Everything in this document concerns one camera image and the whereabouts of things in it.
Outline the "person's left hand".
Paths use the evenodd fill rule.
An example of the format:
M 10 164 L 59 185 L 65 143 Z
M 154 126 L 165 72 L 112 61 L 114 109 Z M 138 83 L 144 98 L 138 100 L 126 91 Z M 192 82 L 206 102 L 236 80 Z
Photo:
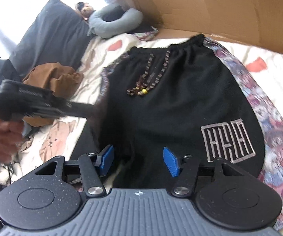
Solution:
M 0 119 L 0 162 L 8 164 L 12 161 L 12 155 L 20 149 L 18 144 L 22 142 L 23 121 L 2 121 Z

